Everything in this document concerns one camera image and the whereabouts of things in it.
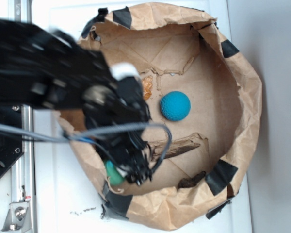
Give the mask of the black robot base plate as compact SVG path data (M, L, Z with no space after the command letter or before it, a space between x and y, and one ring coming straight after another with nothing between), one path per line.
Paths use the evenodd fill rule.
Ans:
M22 107L0 106L0 124L22 128ZM0 132L0 179L23 155L22 136Z

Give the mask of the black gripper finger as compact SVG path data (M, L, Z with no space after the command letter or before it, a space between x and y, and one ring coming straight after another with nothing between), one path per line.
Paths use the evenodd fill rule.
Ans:
M153 181L153 172L150 168L150 162L147 156L137 155L135 157L133 175L134 182L138 186L141 186L147 180Z
M124 160L114 159L115 169L124 177L129 183L136 183L138 178L137 160L132 157Z

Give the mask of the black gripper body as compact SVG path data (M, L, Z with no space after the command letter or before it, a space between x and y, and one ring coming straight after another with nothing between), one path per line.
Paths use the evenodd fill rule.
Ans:
M95 98L83 106L85 125L97 136L112 162L143 155L146 142L141 139L150 120L148 105L142 97Z

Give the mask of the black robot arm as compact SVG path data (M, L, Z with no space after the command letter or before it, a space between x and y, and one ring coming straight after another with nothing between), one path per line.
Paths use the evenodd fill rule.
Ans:
M134 66L109 67L100 51L81 48L62 31L0 20L0 104L82 109L85 130L129 183L152 179L141 136L150 113Z

